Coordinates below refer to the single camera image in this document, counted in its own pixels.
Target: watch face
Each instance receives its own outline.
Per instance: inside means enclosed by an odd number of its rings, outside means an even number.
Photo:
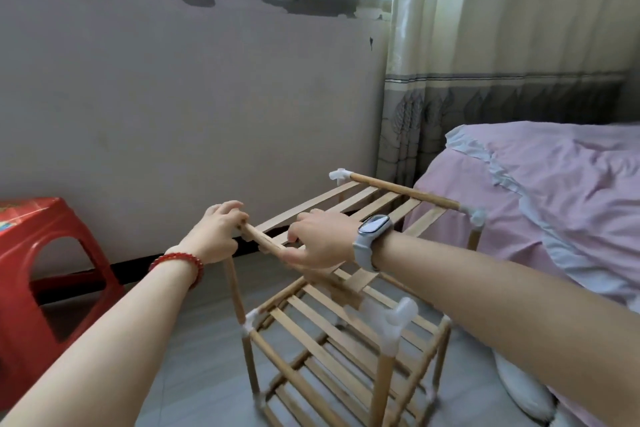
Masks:
[[[376,233],[380,228],[384,227],[388,221],[389,217],[386,214],[375,214],[360,225],[360,233]]]

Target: bracelet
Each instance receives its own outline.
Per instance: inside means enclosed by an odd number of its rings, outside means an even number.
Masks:
[[[191,253],[166,253],[165,255],[161,255],[151,263],[151,265],[149,266],[149,271],[151,271],[154,267],[156,267],[157,264],[166,262],[167,260],[184,260],[187,262],[191,262],[193,265],[195,265],[198,268],[198,274],[196,275],[196,280],[193,281],[193,284],[191,284],[191,286],[189,287],[189,290],[197,286],[200,283],[200,280],[202,280],[202,276],[204,275],[204,264],[198,257],[196,257],[195,255],[192,255]]]

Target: watch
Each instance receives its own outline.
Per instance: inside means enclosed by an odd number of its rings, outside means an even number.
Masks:
[[[378,271],[371,263],[371,244],[393,226],[393,221],[386,214],[374,214],[360,225],[358,237],[353,242],[353,256],[360,267],[368,271]]]

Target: curtain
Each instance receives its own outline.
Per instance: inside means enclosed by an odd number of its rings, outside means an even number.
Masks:
[[[640,0],[393,0],[377,177],[463,123],[608,123],[639,32]]]

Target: bedding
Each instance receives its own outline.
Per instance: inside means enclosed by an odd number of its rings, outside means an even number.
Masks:
[[[640,128],[515,122],[460,126],[415,187],[482,206],[478,250],[572,280],[640,312]],[[405,227],[429,209],[421,204]],[[446,212],[422,237],[464,246]],[[592,427],[584,409],[561,398]]]

